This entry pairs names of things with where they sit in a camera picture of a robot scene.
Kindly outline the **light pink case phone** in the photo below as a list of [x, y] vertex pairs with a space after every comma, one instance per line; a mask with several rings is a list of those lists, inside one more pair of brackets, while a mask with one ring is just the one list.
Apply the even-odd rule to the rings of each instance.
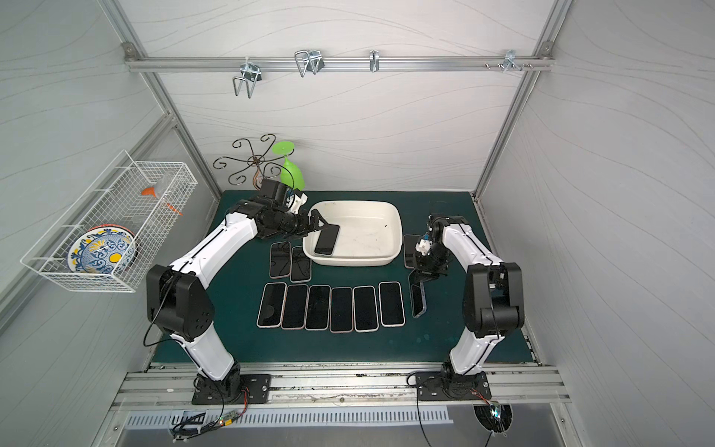
[[271, 282], [264, 286], [256, 325], [259, 328], [277, 328], [281, 326], [283, 307], [287, 293], [287, 284]]

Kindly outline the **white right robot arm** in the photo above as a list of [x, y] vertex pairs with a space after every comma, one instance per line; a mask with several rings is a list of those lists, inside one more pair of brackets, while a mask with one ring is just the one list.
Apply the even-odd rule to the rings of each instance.
[[448, 273], [454, 258], [465, 271], [462, 334], [449, 354], [451, 374], [476, 375], [495, 348], [525, 322], [521, 268], [488, 249], [462, 216], [432, 214], [414, 246], [409, 275], [411, 310], [426, 312], [425, 284]]

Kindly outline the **clear case phone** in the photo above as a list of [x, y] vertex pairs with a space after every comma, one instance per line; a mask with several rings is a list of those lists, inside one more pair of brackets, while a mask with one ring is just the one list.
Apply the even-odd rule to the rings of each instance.
[[413, 318], [420, 318], [426, 312], [426, 293], [424, 284], [421, 282], [411, 285], [411, 315]]

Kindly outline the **black phone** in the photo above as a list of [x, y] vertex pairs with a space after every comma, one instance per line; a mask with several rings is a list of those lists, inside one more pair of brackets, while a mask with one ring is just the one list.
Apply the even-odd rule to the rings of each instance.
[[420, 239], [420, 235], [409, 234], [403, 236], [403, 264], [407, 269], [415, 267], [416, 246]]
[[269, 277], [284, 279], [292, 270], [292, 245], [288, 241], [275, 242], [270, 247]]

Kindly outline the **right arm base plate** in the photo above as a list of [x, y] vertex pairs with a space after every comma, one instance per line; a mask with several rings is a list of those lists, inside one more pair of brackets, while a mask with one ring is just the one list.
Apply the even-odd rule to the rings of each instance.
[[485, 372], [472, 375], [451, 372], [414, 372], [407, 377], [419, 402], [487, 402], [492, 399]]

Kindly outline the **pale green case phone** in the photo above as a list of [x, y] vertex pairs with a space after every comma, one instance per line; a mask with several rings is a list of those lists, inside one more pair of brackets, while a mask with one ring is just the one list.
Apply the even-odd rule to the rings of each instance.
[[305, 254], [301, 246], [292, 248], [292, 266], [290, 267], [290, 281], [304, 283], [312, 279], [312, 260]]

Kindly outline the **cream case phone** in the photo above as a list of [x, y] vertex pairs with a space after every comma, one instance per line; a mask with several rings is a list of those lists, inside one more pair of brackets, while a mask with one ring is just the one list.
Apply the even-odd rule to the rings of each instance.
[[379, 328], [378, 306], [374, 286], [359, 286], [353, 290], [355, 330], [375, 332]]

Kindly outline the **dark green screen phone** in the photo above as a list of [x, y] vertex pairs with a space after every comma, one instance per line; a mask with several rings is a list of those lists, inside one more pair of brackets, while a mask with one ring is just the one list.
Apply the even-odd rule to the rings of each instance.
[[339, 233], [339, 225], [324, 225], [320, 229], [320, 234], [315, 244], [315, 253], [321, 256], [332, 256]]

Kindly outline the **rose case phone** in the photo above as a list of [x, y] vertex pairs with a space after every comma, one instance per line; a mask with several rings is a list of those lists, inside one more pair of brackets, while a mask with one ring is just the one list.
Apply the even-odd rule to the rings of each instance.
[[288, 287], [280, 326], [283, 330], [301, 330], [305, 327], [308, 291], [306, 284]]

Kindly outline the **white plastic storage box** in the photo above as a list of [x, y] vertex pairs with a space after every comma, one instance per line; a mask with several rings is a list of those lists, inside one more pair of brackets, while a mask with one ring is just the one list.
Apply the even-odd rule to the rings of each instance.
[[313, 206], [332, 225], [339, 225], [330, 255], [319, 254], [320, 234], [303, 238], [305, 255], [322, 266], [386, 266], [402, 251], [402, 225], [398, 209], [389, 202], [363, 200], [322, 201]]

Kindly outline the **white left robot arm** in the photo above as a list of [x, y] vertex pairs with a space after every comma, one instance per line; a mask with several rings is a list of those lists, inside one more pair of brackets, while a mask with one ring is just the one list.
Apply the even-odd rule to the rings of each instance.
[[303, 204], [297, 199], [286, 206], [266, 197], [238, 201], [197, 246], [169, 266], [156, 264], [147, 272], [147, 318], [184, 350], [199, 376], [217, 383], [239, 375], [238, 363], [215, 329], [210, 283], [255, 238], [305, 237], [329, 225], [320, 212], [304, 210]]

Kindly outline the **dark pink case phone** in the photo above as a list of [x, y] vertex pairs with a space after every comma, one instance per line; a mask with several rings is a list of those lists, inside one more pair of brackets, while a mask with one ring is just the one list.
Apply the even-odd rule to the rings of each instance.
[[398, 281], [385, 281], [378, 285], [380, 322], [383, 327], [395, 328], [405, 324], [405, 311]]

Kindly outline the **mint green case phone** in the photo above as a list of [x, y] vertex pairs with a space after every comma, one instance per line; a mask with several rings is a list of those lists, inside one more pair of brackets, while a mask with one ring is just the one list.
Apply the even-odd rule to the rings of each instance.
[[326, 331], [329, 328], [331, 314], [331, 287], [312, 285], [308, 290], [305, 329], [307, 331]]

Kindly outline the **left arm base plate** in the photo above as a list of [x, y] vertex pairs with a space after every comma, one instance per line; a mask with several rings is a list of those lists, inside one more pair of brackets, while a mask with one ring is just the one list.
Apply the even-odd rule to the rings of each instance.
[[268, 402], [270, 374], [229, 374], [223, 381], [212, 381], [201, 374], [194, 381], [191, 404], [198, 406]]

